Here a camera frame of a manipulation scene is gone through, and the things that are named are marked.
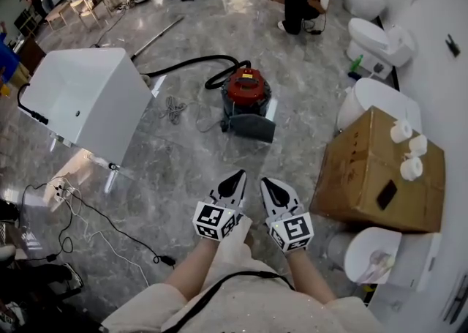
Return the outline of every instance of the tile floor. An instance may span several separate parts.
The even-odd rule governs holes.
[[[118,227],[158,253],[181,260],[197,240],[191,224],[196,202],[204,198],[218,176],[244,168],[249,178],[246,214],[254,221],[254,257],[286,274],[287,264],[263,227],[259,180],[264,176],[284,180],[298,191],[306,207],[311,202],[325,145],[333,137],[337,110],[347,87],[343,75],[350,62],[344,50],[349,42],[350,15],[341,2],[331,1],[326,31],[320,36],[292,36],[277,29],[283,6],[269,0],[150,0],[110,20],[105,20],[104,9],[98,9],[103,27],[123,17],[102,37],[100,45],[122,47],[129,54],[176,17],[185,15],[184,21],[136,60],[141,72],[214,53],[250,59],[279,100],[273,144],[237,138],[222,133],[217,126],[207,133],[197,131],[199,106],[200,127],[212,124],[222,113],[219,92],[205,90],[203,83],[225,64],[194,65],[166,77],[161,93],[150,101],[138,125],[122,173],[105,194],[108,170],[83,157],[84,150],[58,143],[51,151],[49,131],[21,113],[14,100],[2,98],[1,134],[6,138],[0,145],[7,154],[1,158],[2,196],[20,201],[27,184],[38,185],[70,172],[72,183],[85,200],[112,217]],[[72,20],[74,15],[70,11],[66,17]],[[39,43],[46,52],[87,48],[102,32],[95,24],[87,32],[74,19],[71,26],[55,32],[45,26]],[[178,101],[198,104],[188,106],[177,126],[160,118],[169,94]],[[50,213],[43,194],[43,189],[29,189],[23,209],[23,238],[34,257],[59,250],[57,236],[69,219],[65,206]],[[154,264],[149,251],[117,234],[98,214],[83,207],[81,215],[90,222],[88,233],[101,230],[120,254],[141,265],[150,283],[169,275],[169,267]],[[327,239],[340,224],[315,215],[313,223],[311,257],[338,295],[350,295],[355,285],[322,256]],[[117,258],[102,238],[95,236],[89,243],[83,239],[84,229],[83,222],[73,221],[67,235],[73,240],[74,251],[62,253],[59,260],[70,262],[86,284],[70,302],[104,318],[146,284],[140,270]]]

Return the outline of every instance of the chair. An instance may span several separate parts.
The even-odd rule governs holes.
[[[81,23],[87,28],[87,25],[84,23],[82,17],[86,17],[87,15],[92,15],[93,16],[93,19],[96,21],[98,27],[100,29],[102,29],[101,25],[99,24],[99,17],[97,16],[97,14],[95,13],[95,9],[100,5],[100,4],[104,4],[105,6],[105,9],[107,10],[107,13],[109,14],[110,17],[112,17],[112,13],[110,12],[109,8],[107,7],[107,5],[104,3],[104,0],[96,0],[96,3],[94,4],[94,6],[92,7],[91,6],[91,1],[89,0],[76,0],[74,2],[72,2],[70,4],[70,6],[72,7],[73,11],[77,14],[78,18],[80,19]]]

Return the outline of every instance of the vacuum wand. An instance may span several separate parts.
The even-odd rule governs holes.
[[[184,19],[184,16],[180,16],[177,18],[174,22],[172,22],[168,27],[166,27],[164,30],[162,30],[160,33],[158,33],[153,39],[151,39],[149,42],[147,42],[142,48],[137,50],[130,59],[133,61],[135,60],[140,53],[142,53],[154,40],[160,38],[162,35],[165,34],[166,31],[170,30],[172,27],[174,27],[177,23],[179,23],[181,20]]]

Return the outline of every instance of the black hose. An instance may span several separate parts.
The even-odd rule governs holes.
[[[33,119],[36,119],[37,121],[42,122],[44,125],[48,124],[48,123],[49,123],[49,120],[46,119],[43,115],[38,114],[38,112],[34,112],[34,111],[32,111],[31,109],[25,107],[23,104],[21,104],[20,95],[21,95],[21,92],[23,92],[23,90],[24,90],[27,86],[30,86],[30,84],[29,84],[29,83],[25,83],[25,84],[23,84],[23,85],[18,89],[18,95],[16,95],[16,99],[17,99],[17,101],[18,101],[18,107],[21,108],[21,109],[23,109],[23,111],[29,113]]]
[[[207,90],[218,89],[219,87],[221,87],[222,84],[224,83],[224,81],[220,81],[220,82],[217,82],[217,83],[214,83],[214,82],[217,81],[218,79],[224,77],[225,75],[233,74],[240,67],[244,67],[244,66],[245,67],[251,67],[251,64],[250,64],[249,60],[239,62],[237,59],[235,59],[232,56],[212,55],[212,56],[197,57],[196,59],[190,59],[190,60],[187,60],[187,61],[183,61],[183,62],[181,62],[179,64],[173,65],[172,67],[166,67],[165,69],[157,70],[156,72],[148,72],[148,73],[142,73],[142,74],[146,74],[148,77],[157,77],[158,75],[167,74],[169,72],[180,69],[182,67],[186,67],[187,65],[196,64],[198,62],[210,61],[210,60],[228,60],[228,61],[231,61],[232,63],[234,63],[234,65],[232,67],[229,67],[226,70],[223,70],[222,72],[216,74],[215,76],[211,77],[210,79],[208,79],[206,81],[206,83],[205,83],[205,88]]]

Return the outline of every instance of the white paper roll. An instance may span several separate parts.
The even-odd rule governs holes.
[[[400,173],[407,181],[414,181],[423,174],[423,162],[419,157],[403,161],[400,166]]]
[[[427,138],[425,135],[419,135],[409,141],[411,157],[423,156],[427,152]]]
[[[390,130],[390,137],[395,143],[401,143],[406,139],[410,139],[412,135],[412,128],[406,119],[399,119],[395,122],[395,126]]]

